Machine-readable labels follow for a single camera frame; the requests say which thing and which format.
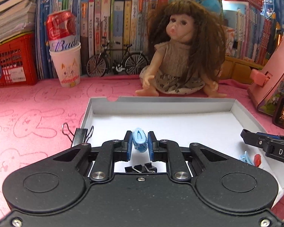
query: bicycle wheel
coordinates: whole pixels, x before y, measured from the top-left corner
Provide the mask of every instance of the bicycle wheel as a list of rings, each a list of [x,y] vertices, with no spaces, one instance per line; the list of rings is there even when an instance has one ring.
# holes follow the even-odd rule
[[[107,60],[100,55],[93,55],[86,65],[86,72],[89,77],[103,77],[107,69]]]
[[[128,75],[140,74],[142,69],[146,67],[148,61],[142,53],[131,53],[125,61],[125,72]]]

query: pink box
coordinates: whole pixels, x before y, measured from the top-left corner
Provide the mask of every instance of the pink box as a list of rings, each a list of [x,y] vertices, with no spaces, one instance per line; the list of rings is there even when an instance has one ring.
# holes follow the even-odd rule
[[[284,36],[264,68],[260,72],[254,70],[251,77],[254,82],[247,92],[252,102],[258,111],[272,116],[279,98],[284,96]]]

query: wooden shelf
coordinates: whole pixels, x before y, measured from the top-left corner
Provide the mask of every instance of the wooden shelf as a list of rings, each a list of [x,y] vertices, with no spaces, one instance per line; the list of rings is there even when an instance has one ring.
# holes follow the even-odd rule
[[[234,79],[240,83],[251,84],[253,82],[249,77],[251,70],[261,70],[263,67],[251,61],[226,56],[220,79]]]

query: doll's face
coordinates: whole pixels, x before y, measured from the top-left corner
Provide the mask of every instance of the doll's face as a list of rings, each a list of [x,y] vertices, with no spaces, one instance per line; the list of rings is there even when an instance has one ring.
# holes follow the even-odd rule
[[[187,43],[193,37],[193,24],[194,20],[192,17],[186,14],[175,14],[170,17],[166,33],[173,40]]]

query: blue balloon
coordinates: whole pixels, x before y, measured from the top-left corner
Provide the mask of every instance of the blue balloon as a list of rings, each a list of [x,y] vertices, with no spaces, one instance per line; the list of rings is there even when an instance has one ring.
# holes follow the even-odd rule
[[[204,0],[201,5],[206,7],[211,12],[221,14],[222,6],[218,0]]]

